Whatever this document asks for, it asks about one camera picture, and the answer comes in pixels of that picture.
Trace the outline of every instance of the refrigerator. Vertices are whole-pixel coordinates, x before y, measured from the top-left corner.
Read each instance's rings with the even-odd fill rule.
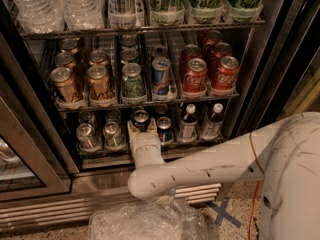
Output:
[[[104,1],[103,8],[110,7],[108,0]],[[310,68],[311,78],[319,68],[320,0],[262,0],[262,11],[252,22],[218,20],[199,24],[184,15],[177,24],[160,26],[150,16],[150,1],[141,1],[143,13],[137,14],[141,25],[133,29],[115,28],[110,10],[105,9],[104,28],[69,30],[65,26],[64,31],[34,34],[26,33],[19,24],[14,2],[0,0],[0,138],[6,148],[4,153],[11,154],[14,160],[11,164],[0,160],[0,232],[87,220],[94,211],[140,202],[127,187],[135,166],[126,122],[137,105],[142,105],[150,115],[161,105],[173,111],[170,117],[174,139],[162,147],[163,158],[171,161],[276,121],[285,114],[290,105],[286,103],[293,99],[296,87],[303,85]],[[181,50],[186,44],[197,44],[197,35],[203,30],[221,31],[240,62],[236,88],[227,96],[204,91],[203,96],[190,98],[181,90]],[[126,103],[122,96],[119,73],[120,38],[129,34],[138,37],[146,70],[146,97],[135,105]],[[87,102],[76,108],[59,106],[49,75],[59,42],[66,39],[81,41],[84,58],[96,49],[107,51],[115,90],[110,105]],[[154,44],[168,48],[172,63],[172,97],[167,100],[158,100],[152,93],[148,56]],[[175,128],[178,105],[194,103],[200,113],[209,102],[224,105],[219,137],[179,142]],[[76,138],[79,113],[94,112],[101,131],[111,109],[121,112],[124,146],[120,150],[105,148],[100,132],[100,149],[81,149]],[[231,186],[232,182],[183,186],[177,189],[176,198],[190,204],[221,200]],[[205,190],[205,195],[197,194],[199,190]]]

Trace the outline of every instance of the red wire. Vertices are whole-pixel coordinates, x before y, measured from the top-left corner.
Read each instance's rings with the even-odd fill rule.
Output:
[[[252,240],[252,228],[253,228],[253,220],[254,220],[254,214],[256,212],[256,205],[257,205],[257,196],[260,189],[261,181],[258,181],[256,192],[254,193],[254,199],[253,199],[253,207],[251,212],[251,218],[250,218],[250,224],[249,224],[249,240]]]

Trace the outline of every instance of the bottle label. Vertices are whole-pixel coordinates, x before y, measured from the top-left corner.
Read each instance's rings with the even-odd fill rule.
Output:
[[[223,121],[221,122],[211,122],[208,117],[205,117],[205,120],[203,121],[203,124],[201,126],[201,135],[205,136],[207,138],[210,137],[216,137],[220,133],[221,125]]]
[[[180,123],[179,137],[181,139],[190,139],[195,130],[195,124]]]

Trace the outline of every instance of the red soda can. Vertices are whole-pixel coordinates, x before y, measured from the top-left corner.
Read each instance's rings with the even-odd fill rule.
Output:
[[[207,63],[202,59],[191,59],[188,62],[183,78],[182,90],[185,92],[201,92],[207,76]]]
[[[223,35],[218,30],[200,32],[198,34],[198,46],[202,50],[202,58],[207,61],[210,50],[215,44],[222,42]]]
[[[235,80],[239,72],[239,62],[232,56],[222,57],[211,82],[216,95],[226,95],[235,87]]]
[[[180,80],[183,81],[186,68],[188,67],[188,62],[194,58],[201,58],[201,49],[195,44],[186,45],[181,51],[180,56],[180,65],[179,65],[179,74]]]
[[[231,56],[232,55],[232,47],[230,44],[220,42],[217,43],[213,49],[210,50],[208,54],[208,77],[210,81],[214,78],[214,73],[217,70],[218,62],[224,56]]]

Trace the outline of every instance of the refrigerator shelf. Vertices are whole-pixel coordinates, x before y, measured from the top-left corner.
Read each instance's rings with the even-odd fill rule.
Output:
[[[193,154],[197,151],[201,151],[205,147],[212,146],[213,144],[218,144],[222,140],[223,137],[220,135],[218,138],[211,141],[195,140],[192,144],[173,142],[161,148],[161,155],[166,161],[175,160]],[[83,161],[82,169],[134,164],[129,148],[127,151],[123,150],[122,153],[119,152],[111,154],[106,153],[106,151],[103,150],[97,151],[94,154],[80,153],[80,156]]]
[[[186,98],[181,98],[181,99],[175,99],[171,101],[146,101],[144,103],[141,103],[139,105],[143,107],[152,107],[152,106],[157,106],[157,105],[163,105],[163,104],[179,104],[179,103],[190,103],[190,102],[196,102],[196,103],[201,103],[203,101],[212,101],[212,100],[225,100],[225,99],[230,99],[230,98],[237,98],[239,97],[240,94],[237,92],[237,90],[234,90],[232,94],[226,95],[226,96],[205,96],[197,99],[186,99]],[[81,109],[58,109],[59,112],[64,112],[64,113],[79,113],[80,111],[99,111],[99,110],[108,110],[108,109],[124,109],[124,108],[131,108],[133,105],[129,104],[113,104],[107,108],[103,107],[86,107],[86,108],[81,108]]]
[[[95,30],[79,30],[79,31],[61,31],[54,33],[45,34],[26,34],[21,28],[19,32],[24,40],[42,40],[42,39],[63,39],[63,38],[75,38],[75,37],[86,37],[86,36],[114,36],[123,34],[145,34],[145,33],[156,33],[156,32],[182,32],[182,31],[199,31],[199,30],[210,30],[210,29],[242,29],[258,27],[266,23],[265,20],[259,18],[254,22],[238,22],[238,23],[215,23],[215,24],[182,24],[180,26],[143,26],[139,28],[133,28],[128,30],[117,30],[117,29],[95,29]]]

